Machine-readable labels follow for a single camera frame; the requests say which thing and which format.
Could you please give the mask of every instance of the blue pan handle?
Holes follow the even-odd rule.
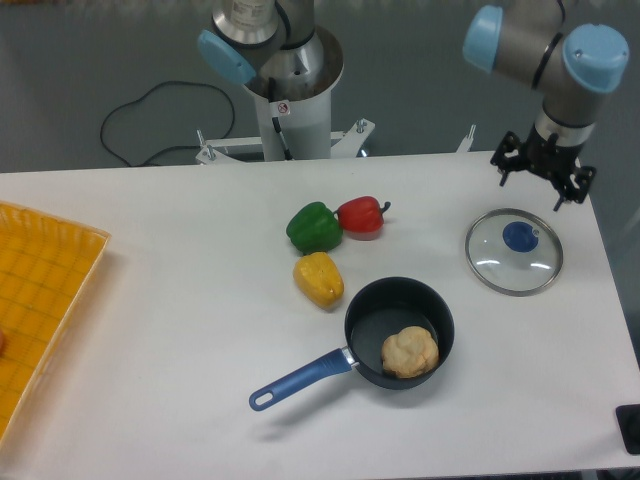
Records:
[[[338,373],[346,373],[350,370],[351,362],[347,359],[342,349],[337,348],[286,377],[282,377],[280,380],[276,380],[272,384],[254,392],[249,397],[249,405],[256,412],[260,412],[318,380]],[[262,397],[265,397],[264,401],[258,403],[257,401]]]

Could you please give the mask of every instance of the green bell pepper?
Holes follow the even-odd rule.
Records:
[[[287,236],[304,255],[328,252],[342,242],[342,227],[324,203],[313,202],[291,219]]]

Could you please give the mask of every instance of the black object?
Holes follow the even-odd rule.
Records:
[[[410,326],[431,332],[439,362],[413,378],[397,378],[382,368],[382,344]],[[356,366],[371,383],[391,390],[413,388],[425,382],[444,363],[453,347],[454,326],[449,307],[431,287],[410,278],[389,277],[364,287],[351,301],[345,317],[347,347],[338,348],[254,392],[249,405],[264,410],[305,387]]]
[[[227,102],[229,103],[229,108],[231,109],[231,121],[229,122],[229,126],[227,127],[227,130],[225,131],[224,135],[222,135],[222,137],[220,138],[227,138],[227,136],[231,133],[231,130],[233,129],[236,123],[236,110],[235,110],[235,107],[233,106],[233,102],[231,101],[231,97],[229,97],[227,92],[225,92],[221,88],[216,87],[215,85],[209,85],[208,83],[187,82],[183,80],[167,80],[166,82],[158,83],[153,88],[151,88],[151,90],[149,90],[147,93],[142,95],[140,98],[133,100],[131,102],[125,103],[123,105],[120,105],[119,107],[116,107],[113,110],[111,110],[102,121],[102,125],[100,125],[100,143],[102,144],[102,147],[111,155],[113,155],[122,163],[124,163],[127,167],[149,167],[149,166],[157,167],[159,165],[156,163],[153,163],[153,161],[158,157],[161,157],[162,155],[165,155],[169,152],[175,152],[178,150],[200,150],[202,148],[202,146],[200,145],[173,145],[171,147],[164,148],[159,152],[154,153],[149,158],[144,160],[142,163],[134,165],[131,162],[129,162],[129,160],[127,160],[126,158],[122,157],[121,155],[118,155],[107,145],[107,142],[105,141],[104,137],[105,137],[105,131],[107,127],[107,122],[109,121],[109,119],[113,115],[118,113],[120,110],[133,107],[139,103],[142,103],[149,95],[165,87],[198,87],[198,88],[210,89],[220,93],[227,100]]]
[[[535,127],[524,143],[515,133],[507,132],[491,157],[491,165],[497,166],[502,174],[500,186],[504,186],[511,172],[527,170],[551,182],[559,193],[554,211],[558,211],[565,201],[584,202],[596,169],[576,165],[576,158],[584,144],[559,147],[557,141],[558,135],[555,133],[544,140]]]
[[[640,405],[622,405],[616,408],[616,417],[627,452],[640,455]]]

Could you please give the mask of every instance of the black cable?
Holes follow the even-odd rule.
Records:
[[[133,101],[131,101],[129,103],[125,103],[124,105],[120,105],[117,108],[114,108],[113,110],[111,110],[111,112],[109,112],[109,114],[102,121],[102,125],[100,126],[100,143],[102,144],[102,146],[104,147],[104,149],[107,152],[109,152],[111,155],[116,157],[118,160],[120,160],[122,163],[124,163],[127,167],[148,167],[148,166],[158,167],[159,165],[157,163],[152,163],[153,160],[155,160],[158,157],[161,157],[162,155],[164,155],[166,153],[174,152],[174,151],[177,151],[177,150],[199,150],[200,148],[202,148],[200,145],[174,145],[174,146],[167,147],[167,148],[165,148],[163,150],[160,150],[159,152],[154,153],[153,155],[151,155],[149,158],[147,158],[144,162],[142,162],[139,165],[133,165],[127,159],[125,159],[124,157],[118,155],[116,152],[111,150],[111,148],[109,148],[109,146],[106,144],[106,142],[104,140],[105,127],[106,127],[107,122],[109,121],[109,119],[114,114],[116,114],[117,112],[119,112],[120,110],[122,110],[124,108],[132,107],[134,105],[137,105],[137,104],[141,103],[142,101],[144,101],[144,99],[146,99],[149,95],[151,95],[156,90],[159,90],[160,88],[167,87],[167,86],[203,87],[203,88],[210,88],[212,90],[215,90],[216,92],[221,93],[224,96],[224,98],[227,99],[227,102],[229,102],[229,107],[231,108],[231,123],[229,124],[229,128],[227,128],[227,131],[220,138],[227,138],[229,136],[229,134],[231,133],[231,130],[233,130],[233,127],[234,127],[234,125],[236,123],[236,110],[235,110],[235,107],[233,106],[233,102],[231,101],[231,98],[229,97],[229,95],[227,95],[227,92],[225,92],[224,90],[222,90],[219,87],[216,87],[214,85],[210,85],[208,83],[187,82],[187,81],[183,81],[183,80],[168,80],[166,82],[161,82],[161,83],[157,84],[155,87],[153,87],[151,90],[149,90],[147,93],[145,93],[143,96],[141,96],[140,98],[138,98],[136,100],[133,100]]]
[[[269,77],[269,83],[267,85],[267,99],[269,103],[275,102],[275,92],[276,92],[276,80],[273,77]],[[289,145],[287,144],[287,139],[284,138],[284,132],[282,131],[282,127],[280,126],[280,119],[277,116],[271,117],[271,123],[273,123],[273,128],[280,139],[280,146],[282,147],[282,152],[284,153],[285,160],[293,160],[293,156],[291,155],[291,150],[289,150]]]

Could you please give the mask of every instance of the saucepan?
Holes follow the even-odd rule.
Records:
[[[398,378],[382,368],[382,344],[410,326],[429,330],[440,358],[426,373]],[[454,339],[453,318],[442,297],[424,283],[405,277],[382,278],[360,290],[349,304],[344,330],[346,347],[337,348],[257,390],[249,398],[251,408],[265,410],[318,380],[349,372],[353,367],[379,387],[391,390],[416,387],[442,366]]]

